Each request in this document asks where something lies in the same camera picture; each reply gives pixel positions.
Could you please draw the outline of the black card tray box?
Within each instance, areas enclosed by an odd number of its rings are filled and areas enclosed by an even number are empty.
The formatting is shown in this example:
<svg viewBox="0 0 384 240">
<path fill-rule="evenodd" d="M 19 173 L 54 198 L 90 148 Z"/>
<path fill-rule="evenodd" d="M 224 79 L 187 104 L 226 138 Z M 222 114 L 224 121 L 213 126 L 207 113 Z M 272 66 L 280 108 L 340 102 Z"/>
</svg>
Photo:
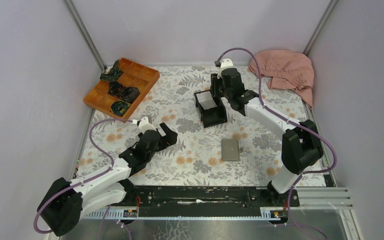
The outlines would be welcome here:
<svg viewBox="0 0 384 240">
<path fill-rule="evenodd" d="M 200 121 L 202 122 L 203 127 L 209 128 L 226 123 L 228 121 L 228 118 L 225 106 L 222 108 L 215 107 L 208 110 L 204 110 L 197 100 L 197 93 L 200 92 L 203 91 L 195 92 L 193 95 L 195 98 L 195 107 L 198 108 L 200 112 Z"/>
</svg>

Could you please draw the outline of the grey leather card holder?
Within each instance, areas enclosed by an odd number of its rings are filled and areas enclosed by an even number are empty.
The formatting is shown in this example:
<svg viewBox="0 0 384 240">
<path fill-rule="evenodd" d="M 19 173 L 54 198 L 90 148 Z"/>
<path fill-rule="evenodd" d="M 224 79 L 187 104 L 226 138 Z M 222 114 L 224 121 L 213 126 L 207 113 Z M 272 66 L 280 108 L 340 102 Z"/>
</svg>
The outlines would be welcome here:
<svg viewBox="0 0 384 240">
<path fill-rule="evenodd" d="M 221 140 L 221 159 L 224 162 L 239 162 L 240 161 L 240 142 L 237 139 L 222 139 Z"/>
</svg>

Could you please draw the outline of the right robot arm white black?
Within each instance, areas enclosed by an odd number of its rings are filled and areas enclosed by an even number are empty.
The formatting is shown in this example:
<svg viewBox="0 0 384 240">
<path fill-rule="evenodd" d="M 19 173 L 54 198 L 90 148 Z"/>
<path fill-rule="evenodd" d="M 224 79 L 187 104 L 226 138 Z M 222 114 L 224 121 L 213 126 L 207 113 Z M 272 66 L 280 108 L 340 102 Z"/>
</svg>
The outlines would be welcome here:
<svg viewBox="0 0 384 240">
<path fill-rule="evenodd" d="M 293 122 L 268 104 L 262 104 L 258 93 L 245 89 L 241 74 L 235 67 L 212 73 L 210 81 L 213 97 L 226 98 L 233 110 L 262 124 L 281 139 L 283 166 L 269 182 L 266 193 L 271 205 L 281 205 L 287 199 L 286 192 L 304 170 L 324 155 L 315 123 L 311 120 Z"/>
</svg>

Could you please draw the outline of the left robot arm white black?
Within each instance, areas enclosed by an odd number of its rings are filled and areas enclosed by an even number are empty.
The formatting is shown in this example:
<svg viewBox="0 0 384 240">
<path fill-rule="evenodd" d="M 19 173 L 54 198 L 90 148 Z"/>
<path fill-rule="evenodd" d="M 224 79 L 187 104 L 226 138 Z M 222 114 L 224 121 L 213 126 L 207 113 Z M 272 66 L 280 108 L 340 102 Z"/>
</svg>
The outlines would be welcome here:
<svg viewBox="0 0 384 240">
<path fill-rule="evenodd" d="M 54 233 L 60 237 L 70 232 L 91 212 L 111 204 L 132 204 L 135 192 L 129 177 L 146 167 L 152 157 L 175 145 L 178 133 L 165 123 L 154 127 L 145 118 L 134 120 L 140 130 L 138 141 L 110 164 L 83 177 L 55 180 L 36 210 L 33 228 L 37 233 Z"/>
</svg>

